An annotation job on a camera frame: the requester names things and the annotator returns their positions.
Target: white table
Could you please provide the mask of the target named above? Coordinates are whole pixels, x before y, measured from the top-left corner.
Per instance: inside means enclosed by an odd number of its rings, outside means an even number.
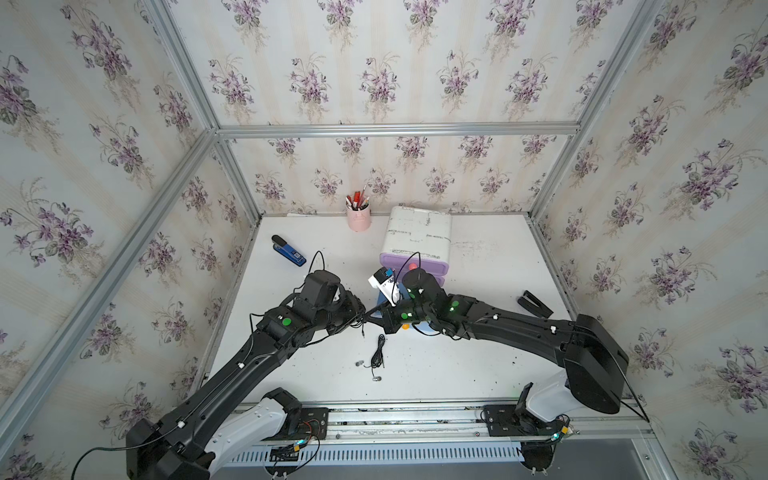
[[[277,306],[301,285],[316,250],[326,269],[371,308],[378,290],[367,279],[379,269],[379,253],[388,217],[373,217],[363,233],[352,232],[346,217],[267,217],[263,219],[243,275],[211,375],[217,372],[250,335],[249,313]],[[297,267],[272,248],[280,235],[307,258]],[[322,266],[319,260],[314,268]],[[526,313],[516,302],[530,290],[554,310],[553,319],[568,313],[522,215],[457,215],[453,217],[450,271],[446,292],[477,297],[498,308]],[[547,378],[558,367],[525,351],[485,340],[453,341],[428,338],[414,329],[388,335],[384,368],[373,382],[369,363],[382,330],[366,324],[347,329],[315,346],[300,349],[269,374],[245,399],[258,402],[283,387],[303,402],[473,400],[517,397],[526,383]],[[316,333],[314,339],[326,335]]]

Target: pen holder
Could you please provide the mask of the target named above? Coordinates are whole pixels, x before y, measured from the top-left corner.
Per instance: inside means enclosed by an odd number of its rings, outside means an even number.
[[[353,232],[364,232],[371,226],[371,207],[365,210],[352,210],[346,208],[346,222]]]

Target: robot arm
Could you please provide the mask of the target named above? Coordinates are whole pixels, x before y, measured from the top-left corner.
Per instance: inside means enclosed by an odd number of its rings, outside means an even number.
[[[367,319],[380,325],[385,333],[396,332],[403,323],[427,322],[433,330],[451,337],[485,339],[514,346],[564,368],[566,376],[560,375],[557,380],[562,384],[558,395],[570,395],[598,412],[619,411],[629,359],[591,316],[579,315],[572,322],[501,310],[470,296],[446,294],[435,277],[420,268],[404,275],[402,283],[410,298],[394,307],[384,306],[381,319]],[[537,412],[535,415],[545,422],[564,413],[560,410],[554,415],[542,415],[541,412],[549,409],[533,405],[544,398],[541,388],[554,381],[535,385],[528,397],[529,411]],[[546,391],[553,395],[557,389],[549,386]],[[551,397],[545,401],[556,405],[566,402]]]
[[[338,333],[364,311],[360,300],[344,290],[339,277],[325,270],[312,272],[300,293],[292,293],[264,314],[243,347],[200,390],[157,423],[142,419],[131,428],[125,440],[132,447],[126,450],[128,478],[207,480],[212,462],[224,455],[224,450],[211,448],[216,440],[213,436],[251,390],[311,341],[317,330]],[[261,405],[276,415],[258,417],[261,412],[257,412],[253,417],[258,420],[247,415],[228,423],[225,433],[230,440],[258,441],[264,437],[257,438],[256,433],[270,433],[275,425],[283,424],[280,416],[285,418],[296,399],[290,394],[268,397]],[[251,430],[253,435],[243,439],[246,429],[254,428],[252,422],[258,424],[257,432]]]

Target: purple drawer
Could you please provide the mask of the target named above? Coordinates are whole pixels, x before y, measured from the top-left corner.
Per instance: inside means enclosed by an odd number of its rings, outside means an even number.
[[[381,253],[379,255],[379,262],[386,268],[391,268],[397,273],[410,255],[397,255],[394,253]],[[409,269],[410,265],[419,265],[419,257],[415,256],[411,260],[408,260],[408,264],[402,269],[404,272]],[[434,276],[444,276],[448,273],[448,264],[446,262],[439,262],[437,260],[430,260],[429,258],[422,257],[422,268],[425,272],[431,273]]]

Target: black cable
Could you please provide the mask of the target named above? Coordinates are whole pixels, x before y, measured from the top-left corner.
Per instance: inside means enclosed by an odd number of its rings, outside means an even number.
[[[395,275],[395,281],[392,283],[392,295],[390,295],[391,298],[395,298],[395,287],[397,286],[397,279],[400,277],[400,273],[402,273],[402,269],[405,268],[406,263],[408,263],[408,260],[411,260],[413,256],[417,254],[419,255],[419,268],[422,267],[422,253],[421,252],[411,253],[411,256],[406,258],[406,261],[402,263],[400,270],[398,270],[397,275]]]
[[[434,335],[429,335],[428,333],[424,333],[424,332],[422,332],[421,330],[419,330],[419,328],[416,326],[416,324],[415,324],[415,323],[412,323],[412,324],[411,324],[411,326],[412,326],[412,327],[413,327],[413,328],[414,328],[414,329],[415,329],[417,332],[421,333],[423,336],[437,336],[437,335],[442,335],[442,333],[440,333],[440,332],[437,332],[437,333],[436,333],[436,334],[434,334]]]
[[[373,378],[376,378],[375,375],[373,375],[373,369],[378,369],[380,366],[384,366],[384,344],[386,343],[386,337],[383,333],[379,334],[379,341],[378,347],[376,348],[376,351],[373,353],[373,356],[371,356],[371,364],[368,366],[363,365],[365,368],[371,369],[371,376]]]
[[[82,462],[83,458],[85,458],[85,456],[87,454],[91,453],[91,452],[96,452],[97,450],[101,450],[103,452],[123,452],[125,450],[140,449],[141,447],[145,447],[147,445],[150,445],[151,443],[155,443],[156,441],[161,440],[163,437],[165,437],[166,435],[170,434],[172,431],[174,431],[177,428],[179,428],[178,425],[176,425],[172,429],[168,430],[163,435],[160,435],[155,440],[150,440],[149,442],[145,442],[145,443],[142,443],[140,445],[134,445],[132,447],[94,447],[94,448],[88,450],[83,455],[80,455],[80,458],[78,458],[78,460],[74,463],[74,468],[72,469],[72,475],[70,475],[69,478],[70,478],[70,480],[74,480],[74,474],[78,470],[78,466],[80,465],[80,462]]]

